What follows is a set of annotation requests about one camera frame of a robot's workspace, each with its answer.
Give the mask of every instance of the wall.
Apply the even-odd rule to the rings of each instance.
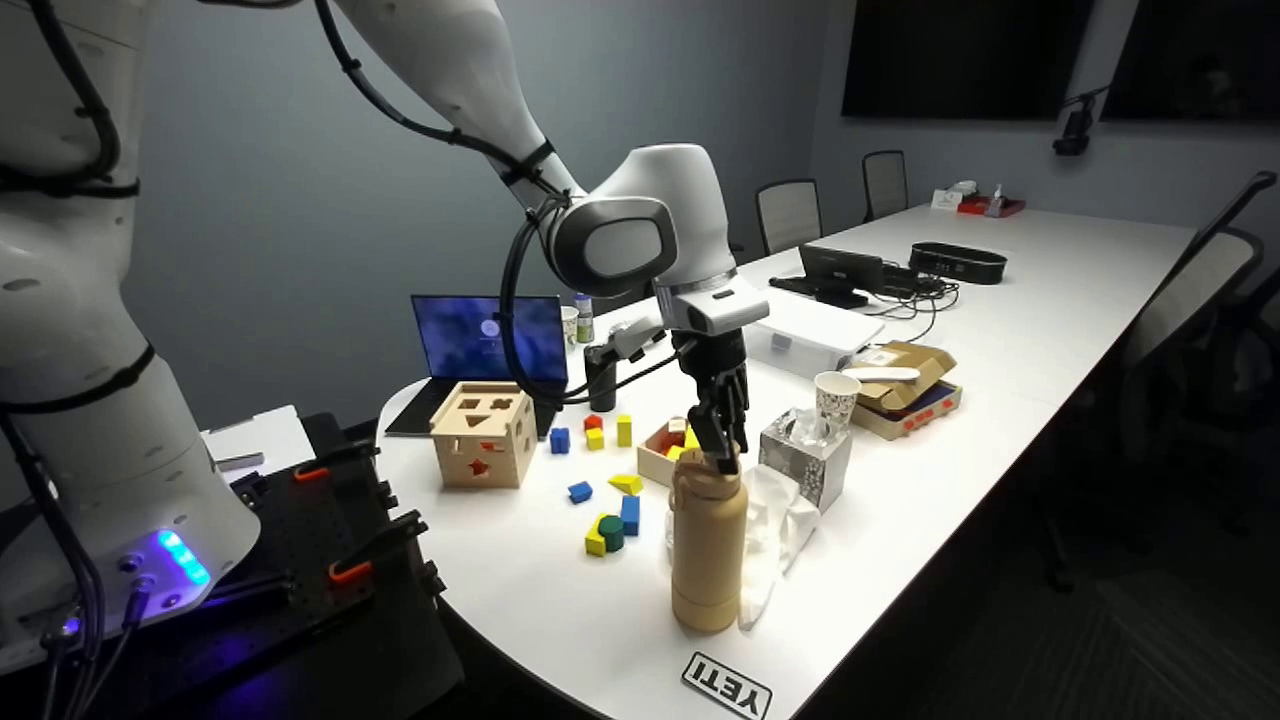
[[[817,100],[817,176],[832,222],[864,216],[862,155],[871,148],[910,152],[916,200],[951,179],[1003,184],[1032,206],[1134,216],[1166,222],[1206,222],[1253,171],[1280,171],[1280,129],[1190,129],[1190,125],[1107,125],[1092,131],[1082,158],[1054,155],[1060,125],[867,125],[844,120],[844,69],[857,0],[828,5],[825,76]],[[1136,0],[1096,0],[1092,27],[1072,70],[1072,88],[1113,81]],[[1260,196],[1241,229],[1269,240],[1280,256],[1280,188]]]
[[[531,110],[586,184],[626,148],[699,140],[731,235],[755,245],[755,184],[814,152],[825,0],[507,0],[505,13]],[[312,5],[160,5],[146,81],[128,300],[204,424],[282,401],[372,416],[422,374],[409,293],[498,293],[518,202],[484,158],[366,108]],[[531,261],[524,288],[555,285]]]

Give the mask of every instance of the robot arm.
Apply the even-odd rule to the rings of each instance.
[[[737,281],[717,167],[696,144],[637,148],[592,192],[535,129],[498,0],[340,0],[381,58],[464,136],[505,148],[505,171],[531,216],[555,275],[604,295],[658,281],[658,305],[696,379],[688,410],[703,452],[731,471],[744,448],[744,340],[769,314],[766,295]]]

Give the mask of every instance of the laptop screen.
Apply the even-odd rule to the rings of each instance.
[[[507,379],[498,295],[414,295],[416,335],[428,374],[441,379]],[[565,388],[565,323],[555,295],[518,295],[518,356],[531,382]]]

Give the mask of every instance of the table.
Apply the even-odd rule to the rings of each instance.
[[[916,240],[1010,256],[1003,285],[963,285],[959,305],[938,314],[927,335],[955,356],[951,379],[963,388],[963,403],[910,441],[857,435],[844,496],[825,511],[817,538],[751,633],[688,636],[677,626],[663,489],[644,489],[637,544],[607,558],[579,550],[601,507],[568,507],[565,489],[596,479],[596,496],[607,496],[604,479],[631,462],[628,452],[573,452],[565,459],[540,448],[519,492],[441,492],[424,441],[381,435],[381,477],[433,523],[422,544],[450,578],[443,598],[531,675],[604,715],[730,715],[679,682],[692,650],[769,682],[769,715],[792,715],[1123,335],[1192,229],[911,206],[821,245],[903,265]],[[785,270],[801,270],[797,251],[744,266],[760,285]],[[658,314],[651,300],[604,314],[604,323],[644,310]],[[880,340],[916,326],[922,318],[888,323]],[[755,356],[747,379],[751,443],[778,410],[814,403],[808,374]],[[381,433],[414,393],[416,382],[383,403]],[[688,403],[692,382],[677,366],[622,393],[637,435]]]

